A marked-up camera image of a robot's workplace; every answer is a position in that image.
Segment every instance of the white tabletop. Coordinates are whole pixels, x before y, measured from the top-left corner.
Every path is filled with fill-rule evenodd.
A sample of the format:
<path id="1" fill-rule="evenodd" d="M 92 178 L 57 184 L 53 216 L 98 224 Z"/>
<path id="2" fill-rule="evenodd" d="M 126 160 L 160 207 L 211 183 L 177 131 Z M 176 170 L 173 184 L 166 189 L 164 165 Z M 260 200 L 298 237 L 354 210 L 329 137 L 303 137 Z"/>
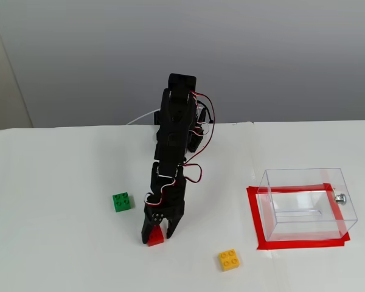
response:
<path id="1" fill-rule="evenodd" d="M 273 251 L 278 291 L 365 291 L 365 121 L 255 123 L 250 136 L 258 180 L 265 169 L 340 167 L 358 217 L 343 248 Z"/>
<path id="2" fill-rule="evenodd" d="M 171 239 L 149 248 L 141 229 L 155 133 L 0 131 L 0 291 L 365 290 L 365 122 L 217 125 L 194 159 L 204 175 L 188 183 L 184 217 Z M 268 168 L 310 167 L 342 168 L 359 219 L 351 241 L 257 251 L 246 187 Z M 115 213 L 121 192 L 134 208 Z M 232 248 L 241 266 L 222 273 L 217 255 Z"/>
<path id="3" fill-rule="evenodd" d="M 273 264 L 256 251 L 248 127 L 217 125 L 185 215 L 151 248 L 141 229 L 156 126 L 0 131 L 0 291 L 265 291 Z M 115 213 L 122 192 L 134 209 Z M 232 248 L 241 266 L 222 273 L 217 255 Z"/>

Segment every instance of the metal screw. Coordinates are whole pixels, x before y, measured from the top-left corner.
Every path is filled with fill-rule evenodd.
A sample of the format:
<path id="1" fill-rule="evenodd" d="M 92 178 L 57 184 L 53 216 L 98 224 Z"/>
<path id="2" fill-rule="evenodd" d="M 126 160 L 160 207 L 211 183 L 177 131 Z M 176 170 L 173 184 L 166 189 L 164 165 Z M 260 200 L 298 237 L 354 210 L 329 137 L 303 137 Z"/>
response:
<path id="1" fill-rule="evenodd" d="M 346 204 L 346 196 L 344 193 L 335 196 L 335 202 L 337 204 L 345 205 Z"/>

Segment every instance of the green lego brick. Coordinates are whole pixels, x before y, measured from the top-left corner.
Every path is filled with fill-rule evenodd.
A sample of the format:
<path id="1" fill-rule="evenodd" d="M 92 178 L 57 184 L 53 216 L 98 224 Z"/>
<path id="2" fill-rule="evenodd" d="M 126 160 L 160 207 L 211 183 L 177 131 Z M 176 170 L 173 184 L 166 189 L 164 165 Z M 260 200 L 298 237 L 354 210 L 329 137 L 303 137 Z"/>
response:
<path id="1" fill-rule="evenodd" d="M 130 199 L 128 198 L 127 193 L 118 193 L 117 195 L 113 195 L 115 211 L 125 211 L 131 209 Z"/>

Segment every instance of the robotic arm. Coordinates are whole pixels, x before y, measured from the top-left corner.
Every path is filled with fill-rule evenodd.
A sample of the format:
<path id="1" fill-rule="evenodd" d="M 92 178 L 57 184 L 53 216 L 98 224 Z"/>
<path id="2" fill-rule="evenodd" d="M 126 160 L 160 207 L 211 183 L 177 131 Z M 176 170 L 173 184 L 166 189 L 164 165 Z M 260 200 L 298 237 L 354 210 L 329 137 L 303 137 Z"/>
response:
<path id="1" fill-rule="evenodd" d="M 145 221 L 142 241 L 147 243 L 154 226 L 165 218 L 169 222 L 167 238 L 184 215 L 187 178 L 183 174 L 187 149 L 195 152 L 203 140 L 206 111 L 198 116 L 196 77 L 170 74 L 168 88 L 162 95 L 161 110 L 155 113 L 157 132 L 155 160 L 151 170 L 151 190 L 145 198 Z"/>

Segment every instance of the transparent container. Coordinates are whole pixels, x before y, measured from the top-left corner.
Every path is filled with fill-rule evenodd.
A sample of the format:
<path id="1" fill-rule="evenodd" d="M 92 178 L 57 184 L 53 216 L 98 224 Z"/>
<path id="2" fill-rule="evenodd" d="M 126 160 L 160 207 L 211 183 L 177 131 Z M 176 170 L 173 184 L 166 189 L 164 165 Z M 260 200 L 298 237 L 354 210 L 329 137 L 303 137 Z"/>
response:
<path id="1" fill-rule="evenodd" d="M 269 242 L 341 238 L 357 222 L 341 169 L 265 170 L 257 202 Z"/>

